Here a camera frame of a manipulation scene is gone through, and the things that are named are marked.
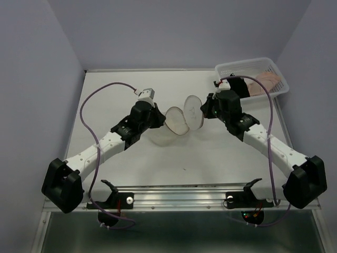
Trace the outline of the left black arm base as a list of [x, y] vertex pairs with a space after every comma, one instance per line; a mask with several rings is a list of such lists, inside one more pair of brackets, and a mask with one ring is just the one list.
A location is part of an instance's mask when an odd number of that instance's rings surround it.
[[94, 188], [92, 197], [94, 202], [103, 209], [131, 210], [134, 207], [134, 193], [122, 191], [109, 181], [103, 179], [104, 187]]

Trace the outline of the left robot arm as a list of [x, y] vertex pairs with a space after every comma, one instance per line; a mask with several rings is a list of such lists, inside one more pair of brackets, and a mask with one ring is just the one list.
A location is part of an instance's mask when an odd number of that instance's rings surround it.
[[162, 127], [165, 120], [157, 104], [137, 101], [130, 114], [112, 127], [98, 143], [65, 161], [54, 159], [48, 166], [42, 194], [63, 213], [73, 211], [84, 198], [82, 182], [90, 173], [135, 144], [146, 130]]

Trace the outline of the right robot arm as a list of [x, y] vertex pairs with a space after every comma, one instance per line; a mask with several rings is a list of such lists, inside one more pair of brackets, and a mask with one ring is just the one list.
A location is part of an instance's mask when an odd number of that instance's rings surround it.
[[323, 160], [303, 155], [269, 134], [255, 117], [242, 111], [234, 91], [210, 93], [200, 109], [206, 119], [222, 121], [231, 135], [258, 150], [269, 164], [282, 171], [286, 183], [281, 186], [281, 200], [303, 209], [327, 190]]

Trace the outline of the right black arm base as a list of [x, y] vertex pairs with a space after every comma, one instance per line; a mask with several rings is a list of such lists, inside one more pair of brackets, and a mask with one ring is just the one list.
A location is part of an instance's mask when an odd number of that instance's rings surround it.
[[251, 190], [251, 188], [261, 180], [262, 178], [257, 178], [247, 183], [243, 187], [242, 191], [227, 192], [226, 197], [222, 203], [223, 207], [226, 209], [274, 207], [274, 204], [272, 202], [268, 202], [266, 199], [258, 200]]

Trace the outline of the black bra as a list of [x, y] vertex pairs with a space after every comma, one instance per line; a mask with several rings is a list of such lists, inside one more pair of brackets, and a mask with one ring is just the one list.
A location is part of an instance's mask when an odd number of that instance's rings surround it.
[[250, 97], [248, 86], [243, 78], [236, 77], [227, 79], [227, 81], [230, 84], [230, 90], [234, 91], [240, 99]]

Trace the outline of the pink bra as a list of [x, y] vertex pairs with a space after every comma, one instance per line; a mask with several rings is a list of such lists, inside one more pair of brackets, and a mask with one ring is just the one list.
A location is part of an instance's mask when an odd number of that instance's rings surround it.
[[[256, 79], [267, 89], [268, 92], [271, 92], [271, 90], [281, 82], [281, 78], [272, 72], [263, 72], [259, 74]], [[250, 82], [247, 86], [250, 96], [258, 96], [265, 93], [263, 88], [256, 81]]]

